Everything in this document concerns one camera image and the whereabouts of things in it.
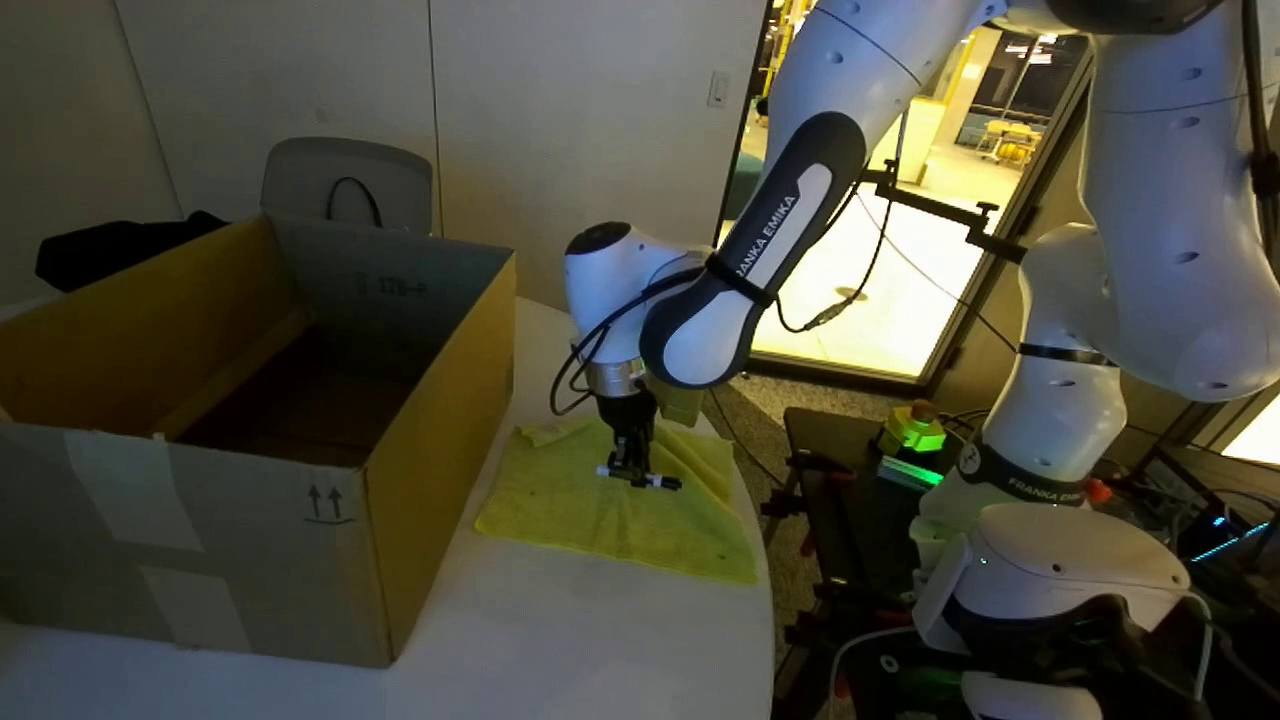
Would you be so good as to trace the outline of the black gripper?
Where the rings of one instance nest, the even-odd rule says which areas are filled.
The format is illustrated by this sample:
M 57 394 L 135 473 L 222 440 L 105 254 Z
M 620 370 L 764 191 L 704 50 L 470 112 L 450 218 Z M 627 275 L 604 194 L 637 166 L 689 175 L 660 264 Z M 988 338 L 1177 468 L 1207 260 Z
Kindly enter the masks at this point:
M 607 454 L 607 475 L 626 481 L 637 475 L 637 484 L 658 484 L 647 442 L 658 423 L 658 394 L 642 389 L 637 394 L 604 394 L 602 414 L 611 426 L 618 450 Z

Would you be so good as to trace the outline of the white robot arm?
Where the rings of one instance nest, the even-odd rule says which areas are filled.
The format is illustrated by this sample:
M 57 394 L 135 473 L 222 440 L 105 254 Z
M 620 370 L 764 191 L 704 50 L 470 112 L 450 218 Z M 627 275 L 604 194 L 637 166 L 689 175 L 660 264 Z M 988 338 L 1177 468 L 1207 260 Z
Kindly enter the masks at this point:
M 1081 216 L 1016 250 L 1013 370 L 911 521 L 911 633 L 966 664 L 971 720 L 1121 720 L 1204 702 L 1141 658 L 1189 567 L 1088 504 L 1129 421 L 1126 382 L 1222 402 L 1280 376 L 1280 283 L 1261 145 L 1275 0 L 817 0 L 769 100 L 769 158 L 713 250 L 627 224 L 568 240 L 568 313 L 611 432 L 607 481 L 658 486 L 658 382 L 746 369 L 760 317 L 827 236 L 871 145 L 981 25 L 1092 46 Z

